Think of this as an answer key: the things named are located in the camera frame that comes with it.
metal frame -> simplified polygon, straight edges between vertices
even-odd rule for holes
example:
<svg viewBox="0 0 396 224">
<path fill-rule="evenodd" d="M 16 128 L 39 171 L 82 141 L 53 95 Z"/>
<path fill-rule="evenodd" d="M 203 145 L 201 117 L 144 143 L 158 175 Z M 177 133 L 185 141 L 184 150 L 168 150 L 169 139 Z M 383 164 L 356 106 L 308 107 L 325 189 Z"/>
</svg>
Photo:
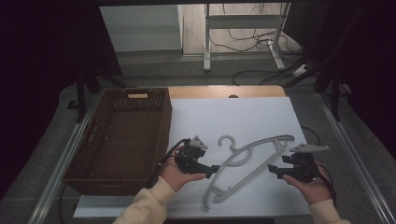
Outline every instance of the metal frame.
<svg viewBox="0 0 396 224">
<path fill-rule="evenodd" d="M 290 3 L 281 8 L 280 15 L 215 15 L 210 16 L 210 4 L 205 5 L 205 49 L 204 71 L 210 71 L 210 30 L 211 29 L 276 29 L 274 41 L 268 41 L 269 49 L 278 70 L 284 70 L 285 65 L 278 52 L 280 33 L 285 23 Z"/>
<path fill-rule="evenodd" d="M 318 100 L 321 104 L 323 111 L 325 112 L 327 119 L 329 120 L 334 132 L 341 143 L 341 146 L 344 148 L 352 167 L 355 169 L 355 173 L 358 176 L 361 184 L 369 196 L 376 212 L 381 218 L 383 223 L 396 223 L 395 217 L 389 209 L 388 203 L 384 196 L 381 193 L 378 185 L 374 182 L 371 177 L 369 171 L 363 164 L 361 157 L 359 156 L 357 150 L 353 146 L 349 137 L 347 136 L 346 131 L 343 128 L 343 125 L 336 120 L 336 118 L 332 115 L 332 111 L 330 110 L 330 104 L 327 100 L 327 96 L 325 93 L 317 93 Z"/>
<path fill-rule="evenodd" d="M 66 147 L 64 148 L 64 153 L 61 155 L 58 160 L 55 169 L 53 170 L 49 181 L 47 182 L 46 187 L 44 188 L 40 199 L 35 205 L 35 209 L 30 216 L 28 221 L 29 224 L 39 224 L 44 223 L 47 214 L 50 210 L 53 200 L 55 199 L 56 193 L 58 192 L 59 187 L 61 186 L 62 175 L 64 174 L 69 162 L 72 160 L 73 155 L 78 146 L 78 142 L 82 137 L 82 134 L 87 126 L 91 116 L 93 108 L 98 105 L 100 97 L 96 97 L 94 100 L 92 98 L 88 99 L 87 105 L 89 105 L 88 113 L 85 115 L 83 120 L 78 123 L 70 137 L 70 140 L 67 142 Z"/>
</svg>

white wall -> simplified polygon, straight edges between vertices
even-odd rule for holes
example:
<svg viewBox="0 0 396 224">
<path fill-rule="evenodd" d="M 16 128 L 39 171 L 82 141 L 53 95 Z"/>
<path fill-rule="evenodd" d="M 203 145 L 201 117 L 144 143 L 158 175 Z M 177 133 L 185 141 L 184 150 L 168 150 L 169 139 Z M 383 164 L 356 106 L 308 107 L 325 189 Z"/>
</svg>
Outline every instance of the white wall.
<svg viewBox="0 0 396 224">
<path fill-rule="evenodd" d="M 177 5 L 100 7 L 116 52 L 181 49 L 177 8 Z"/>
</svg>

table leg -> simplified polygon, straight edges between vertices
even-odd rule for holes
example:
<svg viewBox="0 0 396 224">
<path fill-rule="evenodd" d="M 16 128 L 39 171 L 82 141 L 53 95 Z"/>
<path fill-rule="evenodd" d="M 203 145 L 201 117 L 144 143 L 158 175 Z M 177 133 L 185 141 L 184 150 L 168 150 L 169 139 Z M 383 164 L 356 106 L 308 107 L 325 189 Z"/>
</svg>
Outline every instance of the table leg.
<svg viewBox="0 0 396 224">
<path fill-rule="evenodd" d="M 209 40 L 209 4 L 205 6 L 205 49 L 204 49 L 204 71 L 210 71 L 210 40 Z"/>
<path fill-rule="evenodd" d="M 288 9 L 289 9 L 289 5 L 290 5 L 290 3 L 286 3 L 285 6 L 282 7 L 282 12 L 279 15 L 279 21 L 278 21 L 278 24 L 277 24 L 274 40 L 273 41 L 268 41 L 269 49 L 271 50 L 271 54 L 273 55 L 273 58 L 275 60 L 276 67 L 277 67 L 278 70 L 284 70 L 285 69 L 285 65 L 283 64 L 282 58 L 280 57 L 279 52 L 278 52 L 277 44 L 279 42 L 280 33 L 282 32 L 283 25 L 285 24 L 285 19 L 286 19 L 286 15 L 287 15 L 287 12 L 288 12 Z"/>
</svg>

white table surface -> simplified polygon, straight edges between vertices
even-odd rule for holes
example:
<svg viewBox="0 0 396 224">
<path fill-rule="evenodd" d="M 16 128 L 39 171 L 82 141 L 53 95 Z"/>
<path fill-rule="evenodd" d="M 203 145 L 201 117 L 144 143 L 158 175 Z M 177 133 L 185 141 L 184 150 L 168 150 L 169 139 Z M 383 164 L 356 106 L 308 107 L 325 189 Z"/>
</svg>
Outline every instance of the white table surface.
<svg viewBox="0 0 396 224">
<path fill-rule="evenodd" d="M 198 135 L 208 146 L 199 159 L 205 165 L 222 165 L 231 155 L 230 141 L 218 139 L 233 136 L 236 148 L 282 134 L 290 134 L 289 143 L 281 155 L 290 155 L 289 149 L 306 143 L 301 126 L 289 97 L 233 98 L 233 99 L 174 99 L 169 146 L 183 138 Z M 253 148 L 252 157 L 243 166 L 226 168 L 217 186 L 227 188 L 254 170 L 275 152 L 273 144 Z M 270 162 L 279 167 L 291 167 L 277 158 Z M 307 203 L 300 191 L 278 180 L 276 175 L 263 169 L 222 203 L 210 203 L 207 210 L 204 197 L 210 179 L 190 182 L 168 204 L 170 218 L 204 217 L 277 217 L 308 215 Z M 74 217 L 117 217 L 133 201 L 132 196 L 80 197 Z"/>
</svg>

black cable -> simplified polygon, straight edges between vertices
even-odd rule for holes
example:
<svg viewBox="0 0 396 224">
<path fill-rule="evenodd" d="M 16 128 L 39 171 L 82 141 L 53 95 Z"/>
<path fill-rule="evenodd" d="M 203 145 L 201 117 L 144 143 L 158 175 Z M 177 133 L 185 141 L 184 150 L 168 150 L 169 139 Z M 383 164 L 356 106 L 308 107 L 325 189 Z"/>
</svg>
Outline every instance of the black cable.
<svg viewBox="0 0 396 224">
<path fill-rule="evenodd" d="M 304 57 L 304 55 L 302 53 L 297 53 L 297 52 L 289 52 L 289 51 L 283 51 L 281 48 L 278 48 L 279 50 L 279 55 L 282 58 L 283 61 L 287 62 L 287 63 L 297 63 L 301 58 Z M 300 56 L 299 59 L 297 59 L 297 61 L 290 61 L 289 59 L 286 59 L 285 56 Z"/>
<path fill-rule="evenodd" d="M 228 31 L 229 31 L 231 39 L 233 39 L 233 40 L 248 40 L 248 39 L 260 40 L 260 38 L 262 38 L 263 36 L 272 35 L 275 32 L 275 31 L 271 31 L 269 33 L 265 33 L 262 35 L 256 35 L 256 30 L 255 30 L 255 32 L 253 33 L 253 36 L 251 36 L 251 37 L 236 38 L 236 37 L 233 37 L 233 35 L 231 35 L 230 29 L 228 29 Z"/>
<path fill-rule="evenodd" d="M 249 15 L 253 12 L 254 8 L 250 10 L 250 12 L 248 13 Z"/>
<path fill-rule="evenodd" d="M 223 13 L 224 13 L 224 15 L 226 15 L 226 14 L 227 14 L 227 10 L 225 10 L 224 4 L 222 4 L 222 7 L 223 7 Z M 260 12 L 259 12 L 260 14 L 262 14 L 263 7 L 264 7 L 264 5 L 262 5 L 262 8 L 260 9 Z M 247 40 L 247 39 L 255 39 L 255 40 L 258 40 L 258 39 L 256 39 L 256 37 L 261 38 L 261 37 L 263 36 L 263 35 L 256 35 L 257 29 L 254 29 L 254 31 L 253 31 L 253 36 L 251 36 L 251 37 L 235 38 L 235 37 L 233 37 L 233 35 L 231 34 L 230 29 L 227 29 L 227 30 L 228 30 L 228 34 L 230 35 L 231 39 L 233 39 L 233 40 Z"/>
<path fill-rule="evenodd" d="M 260 14 L 260 15 L 262 14 L 262 11 L 263 11 L 263 9 L 264 9 L 264 6 L 265 6 L 265 4 L 262 4 L 262 8 L 260 8 L 260 11 L 259 11 L 259 14 Z M 260 38 L 262 38 L 262 36 L 268 35 L 268 32 L 267 32 L 266 34 L 264 34 L 264 35 L 255 35 L 255 34 L 256 34 L 256 31 L 257 31 L 257 34 L 259 33 L 257 29 L 254 29 L 252 38 L 255 39 L 255 40 L 256 40 L 256 44 L 258 44 L 257 41 L 259 41 Z"/>
<path fill-rule="evenodd" d="M 333 182 L 332 182 L 332 178 L 331 178 L 330 172 L 329 172 L 326 168 L 324 168 L 324 166 L 319 165 L 319 164 L 317 164 L 317 163 L 315 164 L 316 166 L 322 167 L 322 168 L 327 172 L 327 174 L 329 175 L 329 178 L 330 178 L 331 182 L 330 182 L 323 174 L 321 174 L 320 171 L 319 171 L 318 169 L 315 169 L 315 168 L 312 167 L 310 164 L 308 164 L 306 161 L 303 161 L 303 160 L 300 160 L 300 159 L 297 159 L 297 158 L 294 158 L 294 159 L 297 160 L 298 162 L 302 163 L 302 164 L 305 165 L 306 167 L 308 167 L 311 171 L 313 171 L 313 172 L 315 173 L 315 175 L 316 175 L 317 177 L 320 178 L 321 181 L 323 181 L 323 183 L 326 185 L 326 188 L 329 190 L 330 195 L 332 196 L 332 202 L 333 202 L 333 204 L 334 204 L 334 207 L 336 208 L 336 207 L 337 207 L 337 204 L 336 204 L 336 199 L 337 199 L 337 198 L 336 198 L 335 189 L 334 189 L 334 187 L 332 186 L 332 185 L 333 185 Z"/>
<path fill-rule="evenodd" d="M 66 188 L 66 184 L 63 183 L 61 194 L 59 196 L 59 203 L 58 203 L 58 217 L 61 224 L 64 224 L 64 215 L 62 213 L 62 200 L 64 199 L 64 189 Z"/>
<path fill-rule="evenodd" d="M 317 133 L 314 132 L 314 130 L 312 130 L 312 129 L 308 128 L 308 127 L 305 127 L 305 126 L 301 126 L 301 128 L 302 129 L 306 129 L 309 132 L 311 132 L 318 139 L 317 146 L 320 146 L 320 137 L 319 137 L 319 135 Z"/>
<path fill-rule="evenodd" d="M 269 81 L 269 80 L 271 80 L 271 79 L 273 79 L 273 78 L 275 78 L 275 77 L 278 77 L 278 76 L 279 76 L 279 74 L 274 75 L 274 76 L 271 76 L 271 77 L 267 77 L 267 78 L 263 79 L 263 80 L 259 83 L 259 86 L 262 85 L 264 82 Z"/>
<path fill-rule="evenodd" d="M 286 47 L 286 49 L 288 49 L 289 52 L 294 53 L 294 54 L 301 54 L 301 53 L 296 53 L 295 51 L 289 49 L 289 38 L 287 36 L 285 36 L 285 35 L 280 35 L 280 36 L 282 36 L 283 38 L 286 38 L 285 47 Z"/>
<path fill-rule="evenodd" d="M 232 50 L 240 51 L 240 52 L 248 51 L 248 50 L 254 49 L 255 47 L 257 47 L 257 45 L 258 45 L 259 43 L 270 40 L 270 39 L 259 40 L 254 46 L 252 46 L 251 48 L 248 48 L 248 49 L 233 49 L 233 48 L 228 47 L 228 46 L 226 46 L 226 45 L 221 45 L 221 44 L 217 44 L 217 43 L 213 42 L 212 37 L 211 37 L 210 35 L 209 35 L 209 39 L 210 39 L 210 42 L 212 42 L 212 44 L 215 45 L 215 46 L 224 47 L 224 48 L 226 48 L 226 49 L 232 49 Z"/>
<path fill-rule="evenodd" d="M 157 167 L 155 168 L 154 172 L 152 173 L 151 177 L 148 180 L 148 183 L 146 187 L 148 189 L 151 189 L 155 183 L 157 183 L 158 176 L 160 176 L 161 172 L 163 171 L 163 165 L 166 163 L 166 161 L 172 156 L 172 153 L 175 151 L 175 149 L 180 146 L 180 144 L 188 144 L 191 140 L 190 139 L 181 139 L 178 141 L 163 157 L 163 159 L 158 163 Z"/>
<path fill-rule="evenodd" d="M 265 10 L 267 11 L 267 14 L 269 14 L 269 12 L 268 12 L 268 6 L 269 5 L 271 5 L 271 3 L 270 4 L 267 4 L 267 5 L 265 5 L 265 3 L 262 3 L 262 8 L 260 9 L 260 14 L 262 14 L 262 12 L 263 12 L 263 10 L 264 10 L 264 7 L 265 7 Z M 270 32 L 270 33 L 268 33 L 268 29 L 266 29 L 267 30 L 267 33 L 266 34 L 264 34 L 264 35 L 269 35 L 270 33 L 274 33 L 275 31 L 272 31 L 272 32 Z M 254 29 L 254 32 L 253 32 L 253 38 L 254 38 L 254 35 L 256 34 L 256 31 L 257 31 L 257 29 Z"/>
<path fill-rule="evenodd" d="M 236 83 L 236 81 L 235 81 L 235 78 L 238 76 L 238 75 L 240 75 L 240 74 L 243 74 L 243 73 L 279 73 L 278 71 L 263 71 L 263 70 L 246 70 L 246 71 L 241 71 L 241 72 L 238 72 L 238 73 L 235 73 L 234 75 L 233 75 L 233 84 L 235 85 L 235 86 L 240 86 L 238 83 Z"/>
</svg>

